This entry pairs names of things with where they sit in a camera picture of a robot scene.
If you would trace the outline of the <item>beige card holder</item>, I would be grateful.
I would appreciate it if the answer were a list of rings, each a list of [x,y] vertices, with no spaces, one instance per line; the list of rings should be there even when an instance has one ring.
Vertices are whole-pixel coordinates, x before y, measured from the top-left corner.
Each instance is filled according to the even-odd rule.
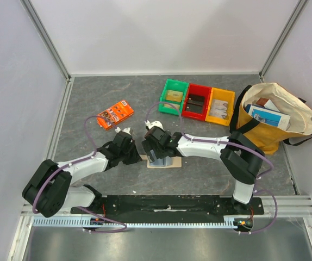
[[[141,155],[142,160],[147,162],[147,168],[149,169],[169,169],[169,168],[180,168],[182,167],[181,157],[166,157],[164,159],[157,159],[154,162],[150,162],[148,156]]]

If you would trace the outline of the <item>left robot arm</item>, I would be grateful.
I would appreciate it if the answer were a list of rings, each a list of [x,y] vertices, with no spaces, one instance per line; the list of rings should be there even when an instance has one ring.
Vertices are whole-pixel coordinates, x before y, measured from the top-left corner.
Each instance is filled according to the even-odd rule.
[[[91,214],[97,213],[102,206],[101,194],[89,185],[75,188],[71,185],[119,163],[130,165],[142,161],[131,133],[130,128],[120,130],[113,141],[72,161],[44,160],[22,192],[22,197],[33,206],[33,213],[49,218],[63,208],[77,206]]]

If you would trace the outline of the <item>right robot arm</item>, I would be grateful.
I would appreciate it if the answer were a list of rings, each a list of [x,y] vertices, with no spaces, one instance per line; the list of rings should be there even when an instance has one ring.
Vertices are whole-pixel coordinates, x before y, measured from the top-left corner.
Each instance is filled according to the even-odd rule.
[[[149,161],[166,157],[201,157],[223,162],[235,179],[232,210],[243,214],[251,207],[256,177],[265,153],[239,132],[220,138],[206,138],[152,127],[142,141]]]

